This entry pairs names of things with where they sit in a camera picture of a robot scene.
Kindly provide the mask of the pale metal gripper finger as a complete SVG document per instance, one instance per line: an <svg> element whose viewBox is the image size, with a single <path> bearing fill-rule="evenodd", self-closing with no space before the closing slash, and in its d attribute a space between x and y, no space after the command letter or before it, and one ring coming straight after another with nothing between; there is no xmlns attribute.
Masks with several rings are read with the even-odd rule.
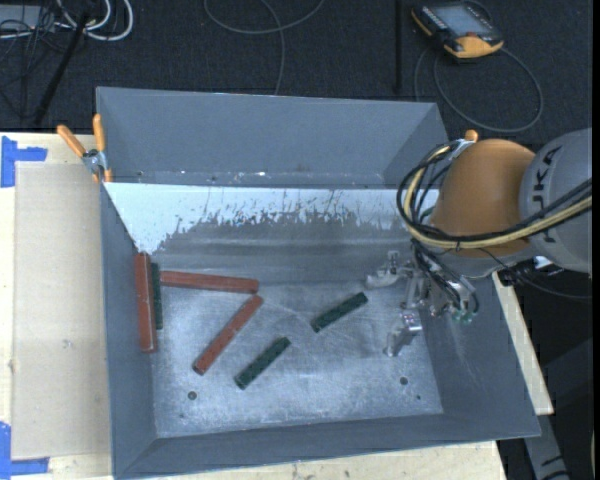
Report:
<svg viewBox="0 0 600 480"><path fill-rule="evenodd" d="M422 329L421 317L418 313L402 312L399 322L387 334L383 353L390 358L397 357L404 347L412 343Z"/></svg>
<svg viewBox="0 0 600 480"><path fill-rule="evenodd" d="M385 261L372 273L366 275L364 285L367 289L380 289L411 276L411 263L405 261L399 251L390 250Z"/></svg>

